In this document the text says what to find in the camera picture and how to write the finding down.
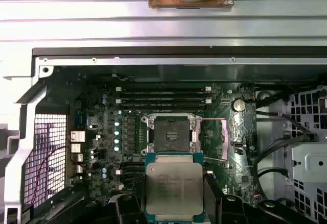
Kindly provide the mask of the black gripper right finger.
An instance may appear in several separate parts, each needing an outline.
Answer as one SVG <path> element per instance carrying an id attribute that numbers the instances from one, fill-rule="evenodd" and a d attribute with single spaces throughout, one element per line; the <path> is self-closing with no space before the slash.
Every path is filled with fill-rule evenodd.
<path id="1" fill-rule="evenodd" d="M 280 202 L 265 200 L 252 207 L 238 196 L 226 195 L 212 176 L 204 176 L 204 208 L 211 223 L 308 223 Z"/>

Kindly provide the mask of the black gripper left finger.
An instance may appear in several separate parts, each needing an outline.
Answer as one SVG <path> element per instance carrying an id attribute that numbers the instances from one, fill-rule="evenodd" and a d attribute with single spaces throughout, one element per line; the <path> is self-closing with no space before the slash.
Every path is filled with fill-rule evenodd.
<path id="1" fill-rule="evenodd" d="M 105 205 L 81 201 L 55 217 L 55 223 L 145 223 L 137 198 L 119 194 Z"/>

